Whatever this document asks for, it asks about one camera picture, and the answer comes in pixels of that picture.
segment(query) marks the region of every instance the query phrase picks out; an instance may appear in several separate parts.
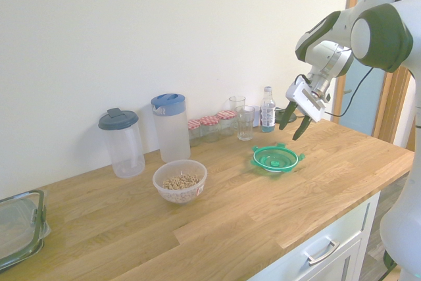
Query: wooden door frame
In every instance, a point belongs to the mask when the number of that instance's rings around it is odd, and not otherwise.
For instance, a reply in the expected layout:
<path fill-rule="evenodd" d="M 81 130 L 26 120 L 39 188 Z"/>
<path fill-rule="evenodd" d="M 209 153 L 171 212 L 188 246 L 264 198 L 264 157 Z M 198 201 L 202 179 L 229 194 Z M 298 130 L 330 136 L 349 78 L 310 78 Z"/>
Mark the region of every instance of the wooden door frame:
<path fill-rule="evenodd" d="M 347 0 L 347 8 L 354 7 L 357 2 L 358 0 Z M 346 75 L 339 77 L 336 81 L 333 108 L 333 114 L 335 115 L 341 114 L 345 79 Z M 409 71 L 403 67 L 400 67 L 394 73 L 386 73 L 372 132 L 372 136 L 375 138 L 393 143 L 402 112 L 403 101 L 407 94 L 409 79 Z M 339 123 L 339 118 L 334 116 L 332 121 Z"/>

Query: plastic jug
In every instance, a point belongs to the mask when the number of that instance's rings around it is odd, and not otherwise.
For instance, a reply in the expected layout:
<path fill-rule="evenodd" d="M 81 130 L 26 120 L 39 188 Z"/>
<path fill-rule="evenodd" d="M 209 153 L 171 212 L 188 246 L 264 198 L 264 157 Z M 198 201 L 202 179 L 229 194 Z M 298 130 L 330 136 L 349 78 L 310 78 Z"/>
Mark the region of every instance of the plastic jug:
<path fill-rule="evenodd" d="M 142 142 L 137 122 L 139 117 L 132 111 L 109 109 L 98 127 L 104 131 L 112 169 L 120 178 L 140 174 L 145 168 Z"/>
<path fill-rule="evenodd" d="M 161 159 L 166 163 L 188 159 L 190 143 L 185 97 L 167 93 L 153 98 L 151 104 Z"/>

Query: floor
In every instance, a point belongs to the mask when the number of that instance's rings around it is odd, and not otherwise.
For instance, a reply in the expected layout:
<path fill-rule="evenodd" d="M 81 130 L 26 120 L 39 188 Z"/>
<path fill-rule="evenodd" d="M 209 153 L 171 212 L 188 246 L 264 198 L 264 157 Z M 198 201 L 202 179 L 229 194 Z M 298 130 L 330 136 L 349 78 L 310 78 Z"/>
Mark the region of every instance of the floor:
<path fill-rule="evenodd" d="M 383 254 L 385 249 L 382 240 L 380 239 L 380 220 L 396 202 L 399 194 L 401 194 L 406 179 L 407 175 L 402 176 L 400 179 L 383 189 L 380 193 L 378 208 L 376 210 L 372 231 L 368 240 L 367 252 L 362 264 L 359 281 L 378 281 L 387 271 L 385 265 L 383 264 Z M 397 281 L 397 277 L 399 275 L 396 273 L 396 270 L 388 275 L 385 280 Z"/>

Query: green plastic lid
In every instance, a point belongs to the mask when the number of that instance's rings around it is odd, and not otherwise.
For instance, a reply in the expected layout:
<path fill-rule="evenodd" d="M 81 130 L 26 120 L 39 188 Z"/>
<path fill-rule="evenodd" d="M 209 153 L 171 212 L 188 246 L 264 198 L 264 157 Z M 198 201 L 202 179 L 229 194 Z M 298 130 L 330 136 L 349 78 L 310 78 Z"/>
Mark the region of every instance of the green plastic lid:
<path fill-rule="evenodd" d="M 262 167 L 270 172 L 289 172 L 297 166 L 298 162 L 305 158 L 304 154 L 297 155 L 285 147 L 285 144 L 278 143 L 277 146 L 253 147 L 252 164 Z"/>

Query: food storage container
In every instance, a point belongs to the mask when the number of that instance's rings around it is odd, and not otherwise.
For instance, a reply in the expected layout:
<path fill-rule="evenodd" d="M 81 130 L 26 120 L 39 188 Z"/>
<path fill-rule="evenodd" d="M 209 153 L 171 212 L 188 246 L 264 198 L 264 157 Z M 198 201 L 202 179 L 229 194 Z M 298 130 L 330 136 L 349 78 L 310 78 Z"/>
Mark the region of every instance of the food storage container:
<path fill-rule="evenodd" d="M 198 146 L 201 143 L 200 120 L 189 120 L 190 147 Z"/>
<path fill-rule="evenodd" d="M 179 93 L 159 95 L 151 100 L 161 159 L 168 163 L 190 157 L 186 99 Z"/>
<path fill-rule="evenodd" d="M 183 174 L 196 175 L 199 182 L 186 189 L 169 190 L 164 188 L 164 181 Z M 193 201 L 205 187 L 207 169 L 201 163 L 189 159 L 172 161 L 158 168 L 152 177 L 153 185 L 158 190 L 161 197 L 169 202 L 185 204 Z"/>
<path fill-rule="evenodd" d="M 42 249 L 51 231 L 46 217 L 44 191 L 0 200 L 0 273 Z"/>
<path fill-rule="evenodd" d="M 204 141 L 213 142 L 219 140 L 219 118 L 217 116 L 204 116 L 200 119 L 202 137 Z"/>
<path fill-rule="evenodd" d="M 104 131 L 112 169 L 120 178 L 136 176 L 145 168 L 137 125 L 139 117 L 135 112 L 119 108 L 109 109 L 107 113 L 99 120 L 98 127 Z"/>
<path fill-rule="evenodd" d="M 219 111 L 216 116 L 219 118 L 219 134 L 230 136 L 234 133 L 235 111 Z"/>

